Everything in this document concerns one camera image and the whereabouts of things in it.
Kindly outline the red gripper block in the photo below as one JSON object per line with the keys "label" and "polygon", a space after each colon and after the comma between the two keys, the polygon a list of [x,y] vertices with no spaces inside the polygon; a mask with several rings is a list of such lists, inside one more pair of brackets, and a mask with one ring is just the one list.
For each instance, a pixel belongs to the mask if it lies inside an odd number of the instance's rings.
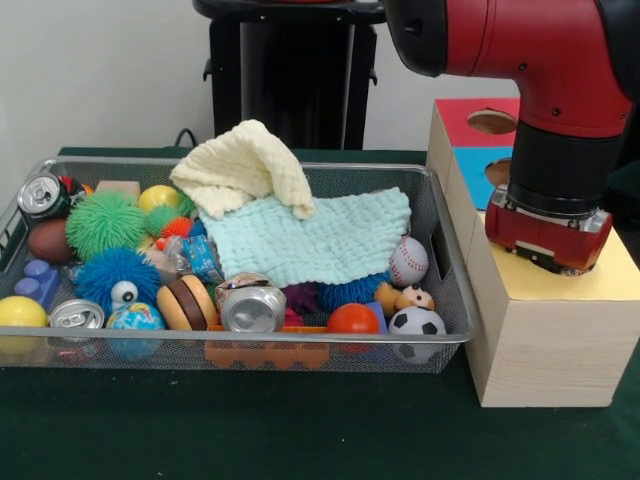
{"label": "red gripper block", "polygon": [[485,214],[489,241],[552,273],[586,273],[593,269],[612,228],[610,213],[596,209],[584,219],[545,217],[527,211],[499,185]]}

